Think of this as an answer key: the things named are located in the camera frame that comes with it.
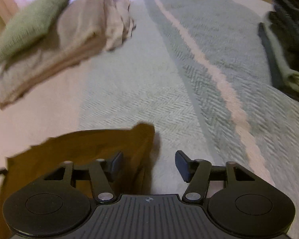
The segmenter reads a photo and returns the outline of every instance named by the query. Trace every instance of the circular cap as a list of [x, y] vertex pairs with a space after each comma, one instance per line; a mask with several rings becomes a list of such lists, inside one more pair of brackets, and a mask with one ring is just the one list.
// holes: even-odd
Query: circular cap
[[90, 212], [87, 196], [63, 181], [30, 183], [3, 204], [7, 225], [26, 237], [53, 237], [73, 230]]
[[211, 218], [238, 237], [268, 238], [290, 227], [295, 207], [281, 191], [267, 183], [231, 184], [208, 202]]
[[103, 193], [98, 194], [97, 197], [99, 198], [99, 200], [106, 201], [106, 200], [113, 199], [114, 196], [112, 193], [103, 192]]
[[38, 215], [46, 215], [59, 210], [63, 205], [61, 197], [55, 194], [42, 193], [30, 197], [26, 202], [26, 208]]
[[201, 195], [196, 192], [190, 192], [185, 195], [185, 198], [194, 201], [194, 200], [199, 200], [201, 198]]

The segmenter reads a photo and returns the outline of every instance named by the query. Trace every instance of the beige folded clothing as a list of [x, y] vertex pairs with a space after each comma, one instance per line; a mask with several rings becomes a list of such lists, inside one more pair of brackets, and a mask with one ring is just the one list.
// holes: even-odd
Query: beige folded clothing
[[44, 39], [0, 65], [0, 108], [64, 68], [120, 46], [134, 26], [128, 8], [129, 0], [71, 3]]

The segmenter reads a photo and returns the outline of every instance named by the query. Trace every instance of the striped blanket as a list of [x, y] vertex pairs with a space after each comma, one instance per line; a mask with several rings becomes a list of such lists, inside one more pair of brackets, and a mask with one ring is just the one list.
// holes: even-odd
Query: striped blanket
[[183, 194], [183, 150], [216, 165], [236, 161], [287, 194], [299, 238], [299, 103], [270, 86], [257, 24], [260, 0], [134, 0], [124, 46], [63, 71], [0, 111], [4, 156], [47, 137], [155, 125], [152, 193]]

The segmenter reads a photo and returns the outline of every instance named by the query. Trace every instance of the stack of dark clothes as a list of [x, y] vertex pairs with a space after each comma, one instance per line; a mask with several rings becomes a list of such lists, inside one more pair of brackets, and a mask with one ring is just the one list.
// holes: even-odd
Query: stack of dark clothes
[[259, 24], [272, 85], [299, 101], [299, 0], [272, 0], [274, 11]]

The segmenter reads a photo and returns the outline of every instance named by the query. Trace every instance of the crosshair logo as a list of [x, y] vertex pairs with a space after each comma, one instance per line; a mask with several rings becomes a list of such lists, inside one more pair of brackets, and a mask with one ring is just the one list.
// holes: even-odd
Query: crosshair logo
[[145, 200], [146, 200], [147, 202], [152, 202], [154, 199], [151, 198], [151, 197], [148, 197], [148, 198], [146, 198]]

